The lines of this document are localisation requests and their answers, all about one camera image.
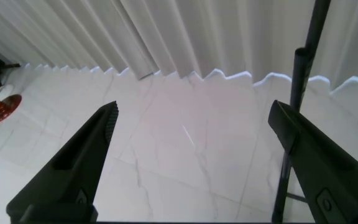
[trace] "red wooden base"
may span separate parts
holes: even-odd
[[[4,100],[2,100],[4,106],[0,107],[0,121],[7,118],[14,110],[16,110],[21,101],[22,96],[18,94],[8,96]]]

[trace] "white marble floor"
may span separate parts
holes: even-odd
[[[138,81],[130,70],[31,66],[8,83],[22,104],[0,123],[0,223],[5,206],[103,104],[119,118],[94,204],[98,220],[269,222],[283,149],[267,124],[270,105],[288,102],[290,81],[215,74]],[[358,81],[330,92],[310,81],[302,113],[358,160]],[[302,195],[295,174],[290,191]],[[288,199],[288,222],[312,222]]]

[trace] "white curtain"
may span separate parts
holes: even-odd
[[[313,0],[0,0],[0,55],[63,67],[126,67],[206,77],[215,68],[255,82],[292,74]],[[337,87],[358,76],[358,1],[332,1],[312,75]]]

